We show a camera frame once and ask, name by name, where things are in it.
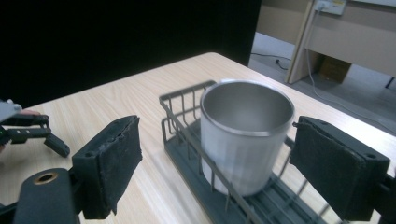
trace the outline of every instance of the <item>floor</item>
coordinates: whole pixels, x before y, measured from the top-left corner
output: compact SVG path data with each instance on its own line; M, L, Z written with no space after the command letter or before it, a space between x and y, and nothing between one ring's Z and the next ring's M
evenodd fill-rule
M293 50L290 43L256 33L248 67L396 135L396 80L386 89L391 76L352 64L342 84L318 74L312 75L315 90L310 77L288 84L284 80Z

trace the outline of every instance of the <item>screw hole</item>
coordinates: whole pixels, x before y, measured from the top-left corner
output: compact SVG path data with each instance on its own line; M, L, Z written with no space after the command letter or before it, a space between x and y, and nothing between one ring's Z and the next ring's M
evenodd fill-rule
M48 184L58 177L57 173L46 173L35 179L36 185Z

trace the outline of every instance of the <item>cable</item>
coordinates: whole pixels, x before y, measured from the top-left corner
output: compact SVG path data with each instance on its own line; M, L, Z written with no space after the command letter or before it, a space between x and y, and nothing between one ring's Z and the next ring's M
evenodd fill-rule
M317 13L316 13L316 15L314 15L314 16L316 17L317 14L318 14L322 9L323 9L323 8L321 8L320 10L318 10ZM313 77L312 77L311 62L310 62L310 57L309 57L309 50L308 50L308 49L305 49L305 52L306 52L306 61L307 61L307 65L308 65L308 75L309 75L309 77L311 78L312 89L313 89L313 91L314 91L314 94L315 94L318 98L320 98L320 99L322 99L322 100L324 100L324 101L327 101L327 102L331 102L331 103L333 103L333 104L340 105L341 107L343 107L343 108L346 109L347 111L351 112L352 114L355 114L355 115L357 115L357 116L360 116L360 117L362 117L362 118L364 118L364 119L368 119L368 120L370 120L370 121L372 121L372 122L374 122L374 123L376 123L376 124L382 126L383 128L385 128L385 129L388 130L389 132L391 132L391 133L393 133L393 134L396 134L395 131L393 131L392 129L390 129L389 127L387 127L385 124L381 123L380 121L378 121L378 120L376 120L376 119L370 119L370 118L368 118L368 117L365 117L365 116L363 116L362 114L359 114L359 113L357 113L356 111L353 111L353 110L349 109L347 106L345 106L345 105L343 105L343 104L341 104L341 103L338 103L338 102L335 102L335 101L326 99L326 98L322 97L321 95L319 95L319 94L317 93L317 90L316 90L315 81L314 81L314 79L313 79Z
M283 70L288 70L288 68L282 67L282 65L280 65L280 60L276 59L275 63L277 64L277 66L279 66L281 69Z
M253 55L259 55L259 56L262 56L262 57L273 57L273 58L282 58L282 59L286 59L286 60L289 60L289 61L291 61L291 59L289 59L289 58L286 58L286 57L282 57L282 56L277 56L277 55L271 55L271 54L260 54L260 53L250 53L250 54L253 54Z
M281 58L281 59L286 59L286 60L288 60L288 61L291 61L291 59L289 59L289 58L282 57L282 56L277 56L277 55L260 54L260 53L250 53L250 54L252 54L252 55L259 55L259 56L262 56L262 57ZM288 70L288 69L289 69L289 68L283 67L283 66L280 64L280 60L279 60L279 59L276 59L275 63L276 63L277 66L279 66L282 70Z

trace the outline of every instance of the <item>dish rack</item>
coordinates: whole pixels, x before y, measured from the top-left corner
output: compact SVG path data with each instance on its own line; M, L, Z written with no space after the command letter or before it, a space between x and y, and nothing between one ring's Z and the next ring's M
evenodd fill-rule
M285 183L288 171L293 170L289 165L289 154L294 143L289 138L281 149L283 156L279 155L277 168L259 193L242 197L227 181L222 183L227 187L228 195L213 188L214 175L219 179L225 177L214 163L209 164L212 183L202 172L201 160L210 159L201 148L200 98L206 88L215 83L207 81L160 97L160 104L166 111L162 121L165 150L213 223L343 223L336 214L330 215L331 221L325 220L325 215L332 209L324 200L324 203L314 205L316 210L307 205L302 199L309 188L306 179L303 178L293 189Z

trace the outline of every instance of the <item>cardboard box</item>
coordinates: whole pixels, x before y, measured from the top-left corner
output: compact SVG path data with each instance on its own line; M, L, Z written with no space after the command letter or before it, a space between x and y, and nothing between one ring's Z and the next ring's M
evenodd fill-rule
M349 71L350 65L351 63L346 63L344 61L325 56L325 59L320 66L319 74L327 79L338 83L343 83Z

